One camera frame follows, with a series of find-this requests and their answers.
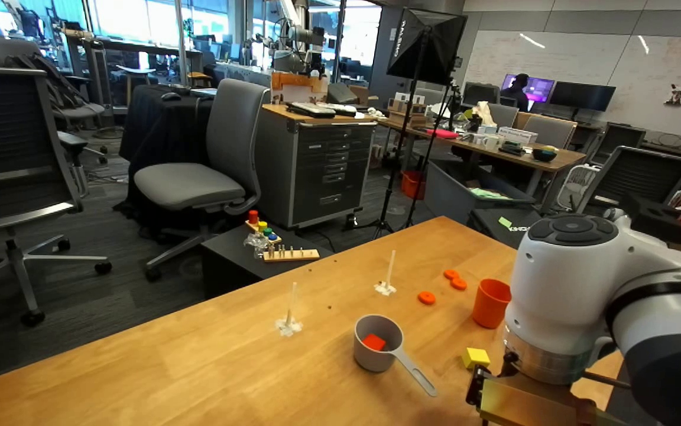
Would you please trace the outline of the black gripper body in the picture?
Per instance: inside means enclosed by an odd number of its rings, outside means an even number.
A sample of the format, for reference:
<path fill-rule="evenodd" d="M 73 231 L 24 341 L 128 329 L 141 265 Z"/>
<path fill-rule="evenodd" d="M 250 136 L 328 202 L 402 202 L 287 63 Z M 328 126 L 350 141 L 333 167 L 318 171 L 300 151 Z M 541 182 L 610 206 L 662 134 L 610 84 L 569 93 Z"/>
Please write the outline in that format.
<path fill-rule="evenodd" d="M 597 426 L 598 407 L 567 388 L 546 386 L 524 375 L 493 376 L 474 373 L 467 402 L 487 426 Z"/>

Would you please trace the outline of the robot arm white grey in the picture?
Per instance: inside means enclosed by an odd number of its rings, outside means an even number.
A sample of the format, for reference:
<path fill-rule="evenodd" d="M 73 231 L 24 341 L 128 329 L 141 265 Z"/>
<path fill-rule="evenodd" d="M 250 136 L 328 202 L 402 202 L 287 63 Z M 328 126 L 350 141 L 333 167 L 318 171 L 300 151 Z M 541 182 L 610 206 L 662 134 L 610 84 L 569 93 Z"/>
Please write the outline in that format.
<path fill-rule="evenodd" d="M 681 426 L 681 252 L 624 218 L 541 218 L 516 253 L 502 369 L 477 369 L 467 402 L 487 426 L 624 426 L 572 393 L 608 348 L 639 407 Z"/>

